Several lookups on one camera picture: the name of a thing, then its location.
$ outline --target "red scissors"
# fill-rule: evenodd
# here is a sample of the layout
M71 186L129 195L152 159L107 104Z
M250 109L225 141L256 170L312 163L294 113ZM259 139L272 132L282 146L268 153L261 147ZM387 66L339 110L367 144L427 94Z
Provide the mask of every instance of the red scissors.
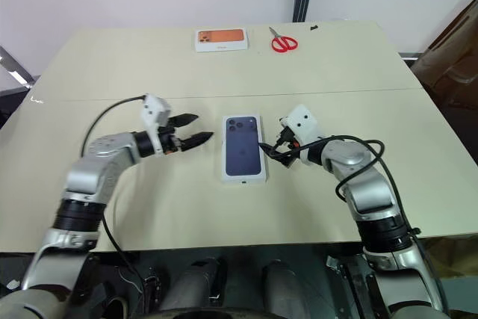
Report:
M272 39L272 49L275 52L288 52L289 50L294 50L299 43L292 37L283 37L282 35L277 34L277 32L269 27L270 32L274 36Z

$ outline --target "black cable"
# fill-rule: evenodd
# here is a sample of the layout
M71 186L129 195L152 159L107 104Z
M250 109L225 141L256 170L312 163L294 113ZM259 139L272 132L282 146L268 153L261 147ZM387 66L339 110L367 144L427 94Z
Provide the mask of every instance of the black cable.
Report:
M98 121L100 121L100 119L103 118L103 116L106 115L107 112L109 112L109 110L111 110L112 108L115 108L116 106L119 106L121 104L125 104L126 102L132 102L132 101L144 100L144 99L145 99L144 95L136 96L136 97L130 97L128 99L124 99L124 100L115 102L111 106L108 106L106 109L104 109L103 112L101 112L100 115L98 115L95 118L93 123L90 125L90 128L87 131L87 134L84 136L83 143L81 145L80 157L84 156L84 150L85 150L87 142L88 142L88 137L91 135L91 132L93 131L94 127L96 126ZM126 257L126 254L120 248L119 244L114 240L113 235L111 234L110 229L108 227L108 224L106 223L105 214L102 215L102 223L103 223L103 227L105 228L106 235L110 239L111 244L113 244L113 247L116 249L116 251L118 252L121 259L125 262L126 267L128 268L128 270L130 272L135 274L137 276L137 278L140 280L141 289L143 291L143 313L146 314L146 286L145 286L144 279L140 275L140 272L137 270L137 268L128 260L128 258Z
M443 313L445 313L446 315L449 315L449 307L448 307L447 298L446 298L445 293L444 293L443 284L441 283L441 280L438 277L438 274L436 273L436 269L433 266L433 263L432 263L430 257L428 256L428 253L426 252L426 250L423 247L423 244L420 242L420 240L417 237L417 233L419 233L419 230L418 229L413 229L412 226L410 225L409 219L407 218L406 213L405 213L405 209L403 208L402 199L400 198L400 193L398 191L398 187L397 187L397 184L395 183L394 177L391 175L390 170L388 169L385 162L382 160L382 156L383 156L383 153L385 151L385 144L382 141L379 141L379 140L362 140L361 138L358 138L358 137L355 137L355 136L349 136L349 135L330 136L330 137L322 138L320 140L308 143L304 146L297 147L295 149L292 149L290 151L287 151L287 152L284 152L284 153L281 153L281 154L270 153L269 156L273 159L280 159L280 158L288 157L288 156L293 155L295 153L298 153L298 152L300 152L304 149L309 149L309 148L311 148L313 146L316 146L316 145L320 145L320 144L323 144L323 143L328 143L331 140L354 140L355 142L358 142L361 145L365 146L375 156L375 158L370 163L368 163L367 165L365 165L360 170L356 171L352 175L346 177L345 179L343 179L342 181L339 182L339 184L335 188L335 194L340 199L342 199L343 201L345 201L345 197L340 193L340 189L350 179L353 179L354 177L356 177L356 176L360 175L361 173L365 172L366 170L371 168L377 162L380 163L380 165L382 166L382 168L383 168L383 170L384 170L384 172L385 172L385 174L388 178L388 181L390 182L392 191L394 192L395 199L397 200L398 208L400 209L400 212L402 214L402 218L403 218L403 221L405 222L406 228L407 228L410 236L414 240L414 242L417 244L417 248L418 248L420 254L422 255L423 260L426 262L426 265L428 266L428 268L429 268L429 270L430 270L430 272L431 272L431 274L432 274L432 276L435 280L435 284L437 286L438 292L439 292L440 297L441 297L441 304L443 305ZM377 152L370 145L370 143L378 144L380 146L380 151Z

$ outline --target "white box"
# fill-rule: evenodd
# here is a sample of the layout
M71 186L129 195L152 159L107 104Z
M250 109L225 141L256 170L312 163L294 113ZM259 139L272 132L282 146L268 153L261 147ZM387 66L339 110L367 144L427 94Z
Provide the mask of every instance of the white box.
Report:
M245 115L228 115L223 117L223 124L222 124L222 131L223 131L223 145L222 145L222 180L223 182L227 183L242 183L242 184L249 184L249 183L260 183L265 182L267 175L266 175L266 167L264 162L264 152L258 146L259 151L259 161L261 164L261 169L258 174L255 175L245 175L245 176L230 176L226 172L226 129L230 126L228 124L228 120L232 117L253 117L255 118L255 124L257 128L257 138L258 142L262 142L262 130L261 130L261 118L257 114L245 114Z
M242 40L220 41L220 42L206 42L200 41L204 39L199 38L199 33L205 32L221 32L221 31L242 31ZM194 34L194 46L197 52L227 52L230 50L247 50L248 47L247 32L245 28L228 28L228 29L202 29L196 30Z

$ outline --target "scissor blade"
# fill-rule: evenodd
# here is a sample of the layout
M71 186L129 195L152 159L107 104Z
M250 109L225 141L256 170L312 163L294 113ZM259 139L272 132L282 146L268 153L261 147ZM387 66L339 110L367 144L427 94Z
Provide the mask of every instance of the scissor blade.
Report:
M271 27L269 27L269 30L270 30L270 32L272 33L272 35L273 35L274 37L281 37L279 34L277 34L277 31L275 31L275 30L272 29Z

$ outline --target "phone box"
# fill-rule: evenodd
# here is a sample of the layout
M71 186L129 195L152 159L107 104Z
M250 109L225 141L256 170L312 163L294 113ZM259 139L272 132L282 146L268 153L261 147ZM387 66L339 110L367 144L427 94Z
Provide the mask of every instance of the phone box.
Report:
M245 28L196 30L194 46L197 52L246 50L247 32Z
M261 118L257 114L223 117L222 180L228 183L266 181Z

